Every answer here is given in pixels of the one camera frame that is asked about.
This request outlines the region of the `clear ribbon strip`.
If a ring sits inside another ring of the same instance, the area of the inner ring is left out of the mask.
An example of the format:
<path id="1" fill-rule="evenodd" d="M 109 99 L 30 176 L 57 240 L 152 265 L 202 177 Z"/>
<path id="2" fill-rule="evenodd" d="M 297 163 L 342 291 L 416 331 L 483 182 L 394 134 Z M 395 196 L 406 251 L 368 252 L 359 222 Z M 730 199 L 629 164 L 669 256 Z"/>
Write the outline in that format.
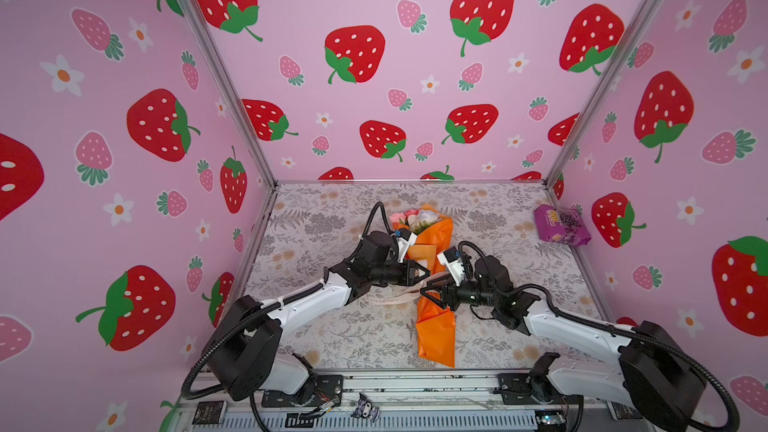
<path id="1" fill-rule="evenodd" d="M 420 281 L 416 285 L 405 287 L 402 290 L 396 290 L 393 294 L 374 294 L 373 292 L 367 294 L 364 300 L 375 306 L 395 306 L 400 304 L 407 304 L 418 300 L 421 297 L 421 291 L 425 290 L 428 286 L 442 285 L 447 282 L 448 284 L 454 283 L 449 272 L 441 272 L 434 276 L 425 277 L 423 281 Z"/>

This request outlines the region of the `pale pink fake rose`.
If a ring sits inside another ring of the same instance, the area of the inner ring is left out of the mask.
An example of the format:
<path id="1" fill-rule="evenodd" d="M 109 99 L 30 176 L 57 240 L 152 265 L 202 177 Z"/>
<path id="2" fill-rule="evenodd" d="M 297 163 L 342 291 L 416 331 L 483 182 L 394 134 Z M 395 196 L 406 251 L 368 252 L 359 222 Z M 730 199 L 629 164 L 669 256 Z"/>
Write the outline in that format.
<path id="1" fill-rule="evenodd" d="M 394 213 L 390 217 L 390 222 L 393 227 L 397 227 L 400 224 L 406 224 L 407 223 L 407 217 L 404 213 Z"/>

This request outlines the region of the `orange wrapping paper sheet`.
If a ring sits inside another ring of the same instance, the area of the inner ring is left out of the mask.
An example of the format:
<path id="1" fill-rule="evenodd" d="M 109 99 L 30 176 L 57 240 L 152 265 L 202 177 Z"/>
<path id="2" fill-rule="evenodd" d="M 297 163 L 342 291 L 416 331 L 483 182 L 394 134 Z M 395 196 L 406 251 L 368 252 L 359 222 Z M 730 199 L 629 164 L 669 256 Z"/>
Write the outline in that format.
<path id="1" fill-rule="evenodd" d="M 434 210 L 430 205 L 423 205 L 418 210 Z M 447 272 L 437 260 L 437 255 L 451 246 L 453 220 L 438 212 L 441 220 L 430 227 L 421 227 L 416 243 L 408 250 L 407 258 L 425 261 L 426 267 L 434 276 Z M 392 228 L 409 229 L 408 224 Z M 418 334 L 418 355 L 422 359 L 447 367 L 455 366 L 455 314 L 449 309 L 442 309 L 427 298 L 421 297 L 417 305 L 416 330 Z"/>

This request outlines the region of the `white blue fake rose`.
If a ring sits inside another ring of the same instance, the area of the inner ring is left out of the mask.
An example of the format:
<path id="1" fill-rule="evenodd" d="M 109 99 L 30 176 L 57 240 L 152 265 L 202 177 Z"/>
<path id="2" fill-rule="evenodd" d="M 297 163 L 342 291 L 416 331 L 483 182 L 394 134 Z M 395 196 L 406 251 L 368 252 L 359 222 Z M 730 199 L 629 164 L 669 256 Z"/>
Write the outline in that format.
<path id="1" fill-rule="evenodd" d="M 430 227 L 440 220 L 440 214 L 434 210 L 421 209 L 418 213 L 418 222 L 421 227 Z"/>

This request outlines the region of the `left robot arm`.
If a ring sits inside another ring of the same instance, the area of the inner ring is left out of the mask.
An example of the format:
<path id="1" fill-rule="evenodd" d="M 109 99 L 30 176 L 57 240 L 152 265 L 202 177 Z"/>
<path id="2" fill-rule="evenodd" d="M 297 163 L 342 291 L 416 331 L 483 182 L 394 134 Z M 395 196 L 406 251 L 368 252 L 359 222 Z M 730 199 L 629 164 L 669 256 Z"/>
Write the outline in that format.
<path id="1" fill-rule="evenodd" d="M 321 315 L 352 304 L 373 287 L 415 286 L 431 275 L 424 259 L 407 259 L 410 242 L 395 234 L 365 235 L 351 256 L 326 267 L 313 284 L 266 301 L 236 300 L 182 382 L 181 398 L 225 392 L 241 401 L 257 391 L 279 391 L 305 402 L 313 394 L 312 371 L 279 352 L 284 336 Z"/>

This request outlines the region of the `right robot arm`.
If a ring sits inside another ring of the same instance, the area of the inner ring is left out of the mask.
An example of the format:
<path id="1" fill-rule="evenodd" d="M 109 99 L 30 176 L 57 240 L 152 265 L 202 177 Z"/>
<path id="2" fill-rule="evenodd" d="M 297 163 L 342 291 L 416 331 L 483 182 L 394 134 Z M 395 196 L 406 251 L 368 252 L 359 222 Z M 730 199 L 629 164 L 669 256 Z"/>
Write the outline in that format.
<path id="1" fill-rule="evenodd" d="M 490 320 L 527 336 L 563 343 L 589 355 L 588 361 L 545 353 L 531 367 L 517 394 L 546 404 L 566 396 L 592 397 L 623 404 L 663 431 L 709 430 L 694 414 L 707 388 L 726 409 L 722 431 L 740 427 L 738 407 L 727 387 L 700 362 L 682 351 L 655 323 L 636 327 L 598 321 L 554 304 L 542 285 L 512 285 L 494 257 L 474 265 L 456 251 L 444 256 L 445 273 L 417 275 L 421 295 L 443 309 L 460 305 L 491 310 Z"/>

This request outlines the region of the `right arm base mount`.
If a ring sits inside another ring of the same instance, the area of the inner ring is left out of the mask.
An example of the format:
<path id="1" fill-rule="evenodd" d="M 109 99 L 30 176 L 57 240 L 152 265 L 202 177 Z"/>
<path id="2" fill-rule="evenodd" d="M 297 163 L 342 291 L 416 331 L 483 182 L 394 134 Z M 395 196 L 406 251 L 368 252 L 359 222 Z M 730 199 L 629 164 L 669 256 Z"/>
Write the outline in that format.
<path id="1" fill-rule="evenodd" d="M 583 405 L 582 396 L 562 394 L 548 378 L 560 359 L 563 356 L 559 353 L 546 352 L 528 372 L 501 373 L 492 393 L 499 395 L 505 405 Z"/>

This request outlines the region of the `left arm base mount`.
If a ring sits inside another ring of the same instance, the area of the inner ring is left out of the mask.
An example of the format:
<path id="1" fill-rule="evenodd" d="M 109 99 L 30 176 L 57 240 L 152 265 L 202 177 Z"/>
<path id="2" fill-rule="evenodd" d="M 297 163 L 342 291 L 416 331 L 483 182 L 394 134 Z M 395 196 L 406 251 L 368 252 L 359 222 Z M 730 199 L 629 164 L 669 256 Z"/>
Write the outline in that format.
<path id="1" fill-rule="evenodd" d="M 342 399 L 344 376 L 319 372 L 302 356 L 279 353 L 260 391 L 265 408 L 315 407 Z"/>

